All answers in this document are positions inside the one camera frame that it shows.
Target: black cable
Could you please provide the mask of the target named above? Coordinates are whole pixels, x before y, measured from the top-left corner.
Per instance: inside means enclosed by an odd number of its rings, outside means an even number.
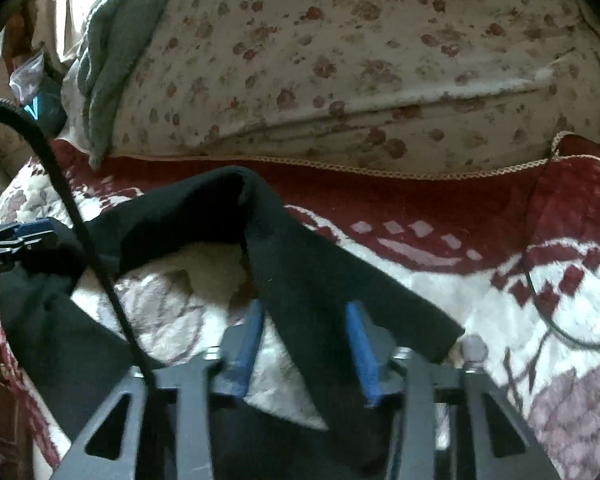
[[[148,396],[155,397],[157,393],[157,386],[155,382],[154,372],[146,358],[144,352],[140,348],[140,345],[136,341],[131,323],[127,319],[125,312],[120,304],[117,294],[113,289],[113,285],[107,272],[105,271],[104,264],[102,263],[98,253],[96,252],[95,245],[89,236],[87,226],[84,224],[78,207],[75,205],[74,197],[71,194],[71,189],[67,184],[67,181],[62,176],[62,170],[56,161],[56,158],[51,151],[46,139],[43,136],[42,131],[38,124],[33,118],[27,114],[22,108],[13,105],[6,99],[0,98],[0,123],[10,126],[16,132],[18,132],[24,140],[26,140],[31,149],[40,160],[40,164],[45,168],[51,185],[54,187],[58,196],[62,200],[64,207],[69,213],[69,218],[74,223],[74,232],[78,241],[82,244],[84,254],[87,263],[93,268],[100,285],[104,289],[107,298],[113,307],[113,311],[116,315],[116,319],[120,323],[122,333],[129,343],[131,355],[134,363],[140,368],[142,372],[142,380],[147,387]]]
[[[584,339],[580,339],[580,338],[577,338],[576,336],[569,334],[566,330],[564,330],[560,326],[558,326],[558,324],[552,319],[551,314],[546,314],[542,310],[542,308],[538,305],[538,295],[536,294],[536,288],[534,287],[533,281],[531,280],[529,266],[527,265],[527,261],[526,261],[526,254],[529,249],[529,246],[531,245],[530,237],[527,236],[527,233],[528,233],[527,220],[529,217],[529,209],[531,206],[531,201],[533,199],[533,196],[536,193],[536,188],[538,187],[538,183],[540,182],[540,180],[546,173],[546,170],[549,168],[549,166],[551,165],[551,163],[553,161],[554,161],[554,154],[552,153],[552,156],[549,157],[546,160],[545,164],[542,166],[542,171],[540,172],[538,177],[534,180],[534,183],[533,183],[531,189],[529,190],[529,194],[526,197],[526,205],[524,208],[525,219],[524,219],[524,225],[523,225],[523,229],[524,229],[524,233],[523,233],[524,245],[523,245],[523,247],[524,248],[523,248],[522,258],[521,258],[521,263],[522,263],[523,271],[525,273],[525,278],[526,278],[526,286],[528,286],[528,288],[529,288],[529,292],[531,293],[531,301],[534,304],[534,307],[536,308],[536,312],[538,312],[538,316],[540,316],[541,319],[546,323],[546,325],[549,327],[549,330],[551,330],[552,332],[556,333],[558,336],[560,336],[561,338],[563,338],[564,340],[569,342],[572,346],[575,346],[582,350],[592,350],[592,351],[599,352],[600,351],[600,342],[585,341]]]

